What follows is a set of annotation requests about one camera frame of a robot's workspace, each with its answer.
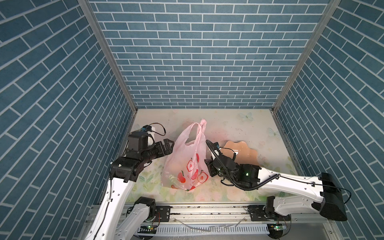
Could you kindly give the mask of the peach scalloped bowl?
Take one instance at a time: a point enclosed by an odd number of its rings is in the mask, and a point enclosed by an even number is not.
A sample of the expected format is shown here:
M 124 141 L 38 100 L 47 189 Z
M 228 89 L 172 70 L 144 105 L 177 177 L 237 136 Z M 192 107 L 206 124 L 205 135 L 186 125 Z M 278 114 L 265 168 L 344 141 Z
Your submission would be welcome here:
M 251 149 L 246 142 L 228 141 L 220 151 L 227 157 L 233 158 L 233 154 L 236 153 L 235 162 L 238 164 L 250 164 L 259 166 L 258 152 Z

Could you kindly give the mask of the pink plastic bag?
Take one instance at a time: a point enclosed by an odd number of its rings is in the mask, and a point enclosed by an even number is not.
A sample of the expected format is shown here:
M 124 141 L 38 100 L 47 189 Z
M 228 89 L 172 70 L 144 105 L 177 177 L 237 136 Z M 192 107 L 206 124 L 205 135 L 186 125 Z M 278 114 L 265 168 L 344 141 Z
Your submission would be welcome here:
M 177 138 L 161 177 L 163 187 L 190 192 L 209 179 L 205 163 L 207 121 L 192 123 Z

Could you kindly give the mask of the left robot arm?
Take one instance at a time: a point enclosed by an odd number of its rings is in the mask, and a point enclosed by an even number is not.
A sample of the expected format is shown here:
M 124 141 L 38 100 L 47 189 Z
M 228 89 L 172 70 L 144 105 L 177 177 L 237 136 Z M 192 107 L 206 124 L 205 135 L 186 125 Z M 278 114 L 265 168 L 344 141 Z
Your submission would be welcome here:
M 156 217 L 156 201 L 140 197 L 130 214 L 119 223 L 126 200 L 146 164 L 173 152 L 175 143 L 169 139 L 156 142 L 155 131 L 134 131 L 128 135 L 125 152 L 111 165 L 106 193 L 87 240 L 129 240 L 146 221 Z

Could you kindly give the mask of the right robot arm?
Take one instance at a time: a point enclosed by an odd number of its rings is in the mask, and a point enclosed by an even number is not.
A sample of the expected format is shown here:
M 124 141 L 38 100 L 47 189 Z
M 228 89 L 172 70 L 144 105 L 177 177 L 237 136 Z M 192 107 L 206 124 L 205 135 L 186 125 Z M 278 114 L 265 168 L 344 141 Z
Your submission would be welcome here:
M 265 206 L 265 215 L 269 218 L 316 213 L 332 221 L 348 219 L 344 188 L 331 174 L 322 173 L 319 177 L 282 174 L 256 165 L 238 164 L 225 155 L 206 159 L 205 163 L 211 177 L 222 177 L 232 187 L 243 191 L 270 191 Z

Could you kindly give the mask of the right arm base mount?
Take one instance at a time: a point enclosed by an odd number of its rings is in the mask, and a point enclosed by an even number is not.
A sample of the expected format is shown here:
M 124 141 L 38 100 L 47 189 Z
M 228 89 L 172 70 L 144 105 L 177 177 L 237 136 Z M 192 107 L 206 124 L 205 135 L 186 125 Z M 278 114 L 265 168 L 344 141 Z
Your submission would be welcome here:
M 247 212 L 250 215 L 252 222 L 270 221 L 265 213 L 265 205 L 249 205 L 247 206 Z

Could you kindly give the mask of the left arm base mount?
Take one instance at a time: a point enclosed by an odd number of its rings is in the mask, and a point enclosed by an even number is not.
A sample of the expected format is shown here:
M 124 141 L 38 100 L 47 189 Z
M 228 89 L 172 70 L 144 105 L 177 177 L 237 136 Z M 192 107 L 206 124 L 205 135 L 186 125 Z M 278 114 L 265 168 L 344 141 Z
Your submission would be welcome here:
M 150 207 L 149 217 L 145 220 L 145 223 L 169 222 L 170 213 L 171 206 Z

